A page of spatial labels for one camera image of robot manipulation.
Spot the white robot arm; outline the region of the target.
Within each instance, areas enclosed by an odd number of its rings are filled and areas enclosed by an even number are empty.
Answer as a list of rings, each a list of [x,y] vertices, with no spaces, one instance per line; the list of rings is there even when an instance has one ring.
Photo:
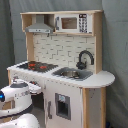
[[[0,101],[13,100],[15,107],[0,110],[0,119],[19,115],[19,118],[1,123],[0,128],[40,128],[37,118],[30,114],[33,108],[29,84],[26,82],[14,82],[0,90]]]

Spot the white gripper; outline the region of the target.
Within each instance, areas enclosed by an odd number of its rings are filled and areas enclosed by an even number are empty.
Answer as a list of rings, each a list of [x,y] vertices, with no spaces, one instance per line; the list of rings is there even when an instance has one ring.
[[[31,94],[40,94],[42,92],[42,88],[38,85],[29,83],[28,86],[29,86],[29,91]]]

